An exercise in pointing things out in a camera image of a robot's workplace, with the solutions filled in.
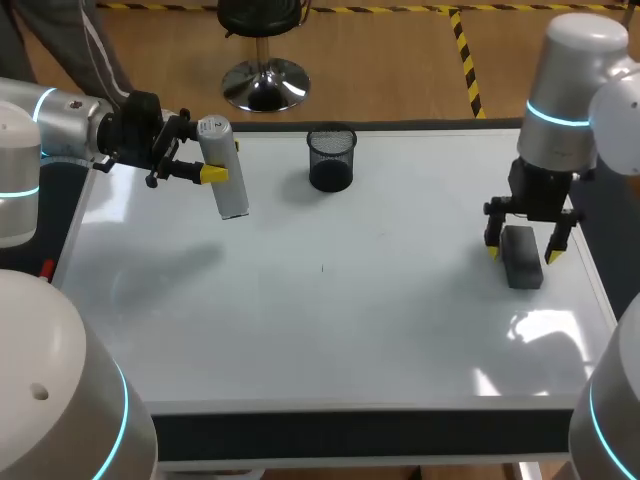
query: black mesh cup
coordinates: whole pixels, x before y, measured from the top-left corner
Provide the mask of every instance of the black mesh cup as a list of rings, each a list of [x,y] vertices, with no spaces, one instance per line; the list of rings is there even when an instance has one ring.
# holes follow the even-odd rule
[[[342,123],[323,123],[309,132],[311,185],[322,192],[339,192],[353,181],[353,149],[358,137]]]

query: gray pants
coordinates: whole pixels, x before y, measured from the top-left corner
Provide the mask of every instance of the gray pants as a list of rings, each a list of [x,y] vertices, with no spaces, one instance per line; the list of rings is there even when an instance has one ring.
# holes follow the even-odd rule
[[[84,93],[115,106],[133,90],[97,18],[95,0],[0,0],[0,77],[36,83],[12,9]]]

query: white table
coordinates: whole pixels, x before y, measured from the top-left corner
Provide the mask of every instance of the white table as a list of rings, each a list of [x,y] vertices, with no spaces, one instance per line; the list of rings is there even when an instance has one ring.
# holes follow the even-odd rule
[[[250,215],[228,221],[207,186],[116,166],[54,283],[156,418],[568,412],[615,319],[579,228],[538,291],[490,259],[482,205],[509,194],[517,134],[359,132],[337,194],[308,183],[304,134],[238,134]],[[532,225],[542,254],[553,226]]]

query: black eraser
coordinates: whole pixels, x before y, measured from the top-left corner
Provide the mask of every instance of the black eraser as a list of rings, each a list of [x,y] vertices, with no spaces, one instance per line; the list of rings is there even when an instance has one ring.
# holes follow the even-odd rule
[[[507,225],[500,235],[500,257],[510,288],[537,290],[542,285],[542,265],[532,227]]]

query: hazard tape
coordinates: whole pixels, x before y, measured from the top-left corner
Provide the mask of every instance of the hazard tape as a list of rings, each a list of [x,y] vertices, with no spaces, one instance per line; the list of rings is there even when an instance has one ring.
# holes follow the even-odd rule
[[[469,44],[467,43],[467,37],[462,30],[462,21],[460,20],[459,10],[450,10],[449,17],[451,18],[451,27],[453,28],[453,34],[456,36],[456,43],[458,44],[458,51],[460,52],[460,58],[462,59],[462,69],[464,71],[464,78],[467,82],[467,93],[469,96],[469,104],[473,111],[475,118],[487,118],[480,102],[480,91],[478,89],[478,80],[476,79],[476,71],[473,67],[473,60],[471,59],[471,51],[469,50]]]
[[[154,3],[98,3],[99,8],[110,10],[153,10],[153,11],[178,11],[178,12],[216,12],[215,5],[166,5]],[[449,11],[515,11],[535,12],[539,10],[625,10],[625,5],[596,5],[596,4],[549,4],[549,5],[506,5],[501,3],[491,5],[415,5],[398,7],[312,7],[317,13],[406,13],[406,12],[435,12],[447,13]]]

